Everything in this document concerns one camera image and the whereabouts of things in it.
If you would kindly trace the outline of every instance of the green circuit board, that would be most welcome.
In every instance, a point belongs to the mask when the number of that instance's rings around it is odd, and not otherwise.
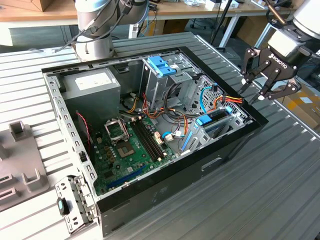
[[[145,117],[141,122],[155,141],[156,138],[153,135],[157,130],[150,119]],[[132,122],[125,123],[129,134],[129,139],[126,142],[120,141],[120,143],[112,144],[105,128],[101,128],[91,134],[94,147],[94,169],[97,173],[94,188],[98,196],[111,191],[115,187],[121,186],[124,183],[121,181],[123,178],[126,178],[125,182],[131,181],[176,158],[174,152],[164,143],[159,147],[163,153],[166,153],[166,156],[163,157],[161,161],[152,160],[143,146],[142,141],[131,128],[132,124]],[[108,129],[111,137],[123,133],[117,125],[108,127]]]

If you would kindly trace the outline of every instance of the slotted metal surface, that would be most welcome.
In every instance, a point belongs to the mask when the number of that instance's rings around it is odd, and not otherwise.
[[[191,33],[114,42],[118,55],[189,47],[238,90],[241,76]],[[0,212],[0,239],[66,239],[53,185],[76,174],[49,101],[41,68],[76,63],[71,48],[58,54],[0,54],[0,131],[22,119],[32,126],[51,188]],[[252,97],[251,87],[244,96]],[[277,103],[254,105],[269,124],[230,162],[120,228],[115,240],[313,240],[320,231],[320,142]],[[101,239],[92,224],[71,239]]]

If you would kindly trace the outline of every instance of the gray power supply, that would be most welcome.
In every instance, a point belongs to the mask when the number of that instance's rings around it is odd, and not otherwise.
[[[93,127],[118,115],[120,84],[109,68],[68,75],[63,83],[66,91],[61,95],[69,111],[85,115]]]

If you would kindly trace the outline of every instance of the robotiq logo text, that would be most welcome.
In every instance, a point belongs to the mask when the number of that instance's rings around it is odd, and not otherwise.
[[[287,69],[287,65],[283,63],[279,58],[277,58],[273,53],[269,56],[270,59],[275,60],[278,64],[280,64],[284,69]]]

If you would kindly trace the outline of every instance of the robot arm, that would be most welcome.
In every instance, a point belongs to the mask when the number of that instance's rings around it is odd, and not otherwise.
[[[76,53],[83,61],[114,54],[111,32],[118,25],[141,22],[148,14],[148,0],[76,0],[79,31]]]
[[[246,50],[241,69],[243,86],[239,93],[246,91],[257,75],[262,74],[267,78],[250,104],[257,99],[273,100],[298,92],[301,85],[295,76],[299,68],[310,58],[319,59],[315,52],[320,49],[320,15],[316,12],[320,7],[320,1],[305,0],[294,13],[293,22],[290,24],[286,23],[272,6],[269,7],[283,25],[270,38],[267,48]],[[256,58],[258,65],[252,68],[253,60]],[[279,81],[288,82],[284,89],[273,91],[273,86]]]

